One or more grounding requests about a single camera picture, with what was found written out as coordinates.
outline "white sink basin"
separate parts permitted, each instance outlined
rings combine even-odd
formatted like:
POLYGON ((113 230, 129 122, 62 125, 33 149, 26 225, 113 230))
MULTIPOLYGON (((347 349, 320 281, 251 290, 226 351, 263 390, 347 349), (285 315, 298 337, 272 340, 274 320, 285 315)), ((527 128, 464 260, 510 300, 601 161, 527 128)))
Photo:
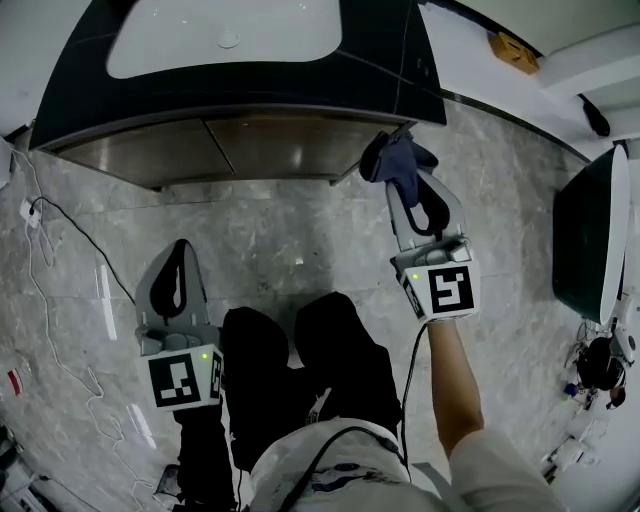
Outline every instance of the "white sink basin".
POLYGON ((341 40, 340 0, 139 0, 107 71, 131 78, 223 62, 307 62, 341 40))

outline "blue cloth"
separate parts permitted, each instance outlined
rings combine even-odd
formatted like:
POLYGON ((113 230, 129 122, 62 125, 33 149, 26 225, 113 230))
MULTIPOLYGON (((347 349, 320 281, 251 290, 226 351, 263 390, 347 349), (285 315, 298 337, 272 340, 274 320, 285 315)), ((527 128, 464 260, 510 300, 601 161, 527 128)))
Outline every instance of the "blue cloth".
POLYGON ((360 174, 371 183, 394 182, 409 208, 418 204, 418 168, 429 173, 438 165, 438 159, 416 144, 411 135, 390 138, 381 133, 367 147, 360 163, 360 174))

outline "white shirt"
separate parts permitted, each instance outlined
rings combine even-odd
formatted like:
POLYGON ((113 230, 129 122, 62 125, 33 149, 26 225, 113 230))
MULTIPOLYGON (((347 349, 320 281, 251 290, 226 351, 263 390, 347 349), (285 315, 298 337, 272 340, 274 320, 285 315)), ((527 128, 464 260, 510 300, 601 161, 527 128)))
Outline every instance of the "white shirt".
MULTIPOLYGON (((251 473, 252 512, 277 511, 318 451, 338 431, 357 425, 397 444, 391 432, 348 418, 314 423, 273 443, 251 473)), ((502 434, 474 432, 454 448, 452 485, 474 511, 564 512, 551 488, 502 434)), ((373 437, 349 432, 318 463, 292 512, 446 512, 442 500, 409 483, 398 456, 373 437)))

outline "marble floor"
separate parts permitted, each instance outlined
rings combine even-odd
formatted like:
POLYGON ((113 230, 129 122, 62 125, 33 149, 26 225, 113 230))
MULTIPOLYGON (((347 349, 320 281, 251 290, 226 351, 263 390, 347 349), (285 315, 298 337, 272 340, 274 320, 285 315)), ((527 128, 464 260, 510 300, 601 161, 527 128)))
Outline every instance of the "marble floor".
MULTIPOLYGON (((460 331, 488 424, 538 465, 576 410, 559 394, 579 318, 551 292, 551 205, 554 191, 582 163, 471 107, 447 103, 447 115, 446 128, 418 125, 413 133, 440 159, 436 176, 462 200, 482 266, 482 312, 461 321, 460 331)), ((389 349, 398 390, 404 387, 419 325, 388 262, 397 246, 382 186, 354 175, 336 187, 265 181, 153 193, 39 152, 30 158, 44 194, 91 234, 129 290, 177 238, 189 239, 199 255, 214 322, 229 308, 249 305, 291 332, 297 308, 340 290, 389 349)), ((26 182, 17 173, 0 191, 0 374, 18 368, 24 392, 14 397, 0 379, 0 414, 35 471, 55 474, 103 511, 135 510, 132 475, 112 453, 112 442, 96 432, 85 406, 89 393, 55 364, 45 336, 44 303, 29 278, 18 215, 25 184, 30 196, 37 192, 32 171, 22 167, 26 182)), ((134 310, 112 279, 100 279, 104 262, 65 219, 45 208, 43 225, 55 264, 47 268, 31 232, 33 274, 47 297, 60 360, 88 385, 87 365, 93 368, 105 390, 91 404, 100 427, 115 435, 110 418, 121 422, 126 440, 119 453, 155 483, 175 461, 179 429, 171 415, 147 406, 138 385, 134 310), (105 320, 109 312, 112 323, 105 320)), ((413 461, 429 460, 447 473, 429 382, 425 345, 408 406, 409 450, 413 461)), ((250 492, 246 480, 243 493, 250 492)), ((57 486, 37 486, 61 509, 85 510, 57 486)), ((160 509, 144 487, 137 486, 136 495, 145 508, 160 509)))

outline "leg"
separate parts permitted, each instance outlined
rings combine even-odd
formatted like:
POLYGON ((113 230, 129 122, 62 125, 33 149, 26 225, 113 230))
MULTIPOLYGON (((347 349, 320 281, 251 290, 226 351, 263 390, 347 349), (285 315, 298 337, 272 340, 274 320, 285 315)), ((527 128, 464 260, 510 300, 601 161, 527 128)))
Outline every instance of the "leg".
POLYGON ((249 308, 227 313, 222 345, 233 460, 251 471, 271 443, 304 425, 305 372, 287 367, 282 329, 249 308))
POLYGON ((332 388, 320 419, 357 418, 396 432, 401 409, 389 353, 371 339, 347 296, 334 292, 302 308, 295 342, 318 388, 332 388))
POLYGON ((182 425, 178 485, 186 510, 196 504, 215 512, 236 508, 233 474, 221 416, 222 405, 173 413, 175 420, 182 425))

